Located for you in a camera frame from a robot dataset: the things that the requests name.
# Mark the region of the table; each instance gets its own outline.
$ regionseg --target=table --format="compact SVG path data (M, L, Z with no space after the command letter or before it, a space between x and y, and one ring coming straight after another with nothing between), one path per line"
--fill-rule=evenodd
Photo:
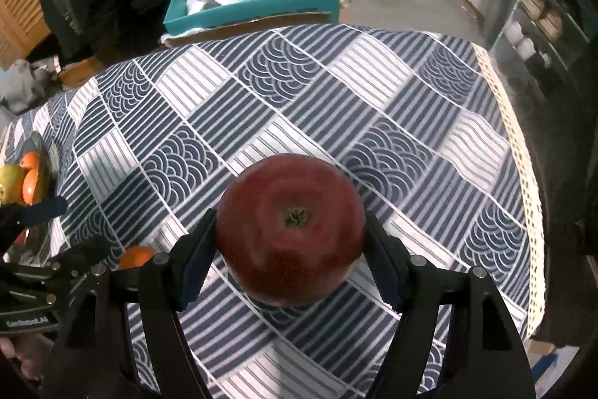
M351 178L367 209L436 266L483 266L521 337L543 312L542 213L521 129L488 54L435 33L303 25L120 63L11 125L4 159L38 131L70 204L38 256L91 235L168 250L243 169L280 152ZM141 379L156 387L139 307L129 305ZM440 371L441 308L420 387ZM256 302L213 263L180 316L219 397L364 397L399 316L364 260L302 309Z

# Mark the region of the teal box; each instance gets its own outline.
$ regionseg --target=teal box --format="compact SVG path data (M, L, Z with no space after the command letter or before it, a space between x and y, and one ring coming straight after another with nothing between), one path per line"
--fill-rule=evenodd
M299 12L330 12L328 22L339 21L340 0L248 0L187 15L187 0L171 0L164 27L176 36L193 28L219 28L252 19Z

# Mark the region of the silver bolt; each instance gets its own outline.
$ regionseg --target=silver bolt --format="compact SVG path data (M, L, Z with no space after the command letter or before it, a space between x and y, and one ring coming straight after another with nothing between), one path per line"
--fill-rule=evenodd
M422 255L412 255L410 260L411 263L417 267L424 267L428 263L426 258Z
M106 272L106 266L104 266L102 263L94 264L91 271L94 276L101 276L104 274L104 272Z
M479 277L479 278L484 278L488 275L488 272L486 272L486 269L484 269L483 267L479 267L476 266L472 269L472 271L474 276Z
M154 264L158 264L159 266L162 264L167 263L170 260L170 255L167 252L161 252L156 254L152 259Z

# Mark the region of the louvered wooden door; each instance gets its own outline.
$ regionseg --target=louvered wooden door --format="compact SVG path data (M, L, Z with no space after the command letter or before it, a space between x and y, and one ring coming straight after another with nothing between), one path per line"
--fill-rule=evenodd
M5 70L40 44L50 29L40 0L0 0L0 66Z

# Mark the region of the fruit plate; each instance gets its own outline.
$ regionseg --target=fruit plate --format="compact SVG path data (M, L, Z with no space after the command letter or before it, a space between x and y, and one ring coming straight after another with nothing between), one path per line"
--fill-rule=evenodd
M44 140L40 133L33 132L31 136L23 142L19 154L16 158L18 164L23 156L29 152L37 152L38 159L38 177L34 186L33 203L39 203L47 199L54 193L52 168L50 158ZM8 250L10 262L18 262L27 266L38 266L40 262L40 251L48 237L49 223L37 225L28 228L25 231L25 242L23 246L13 244Z

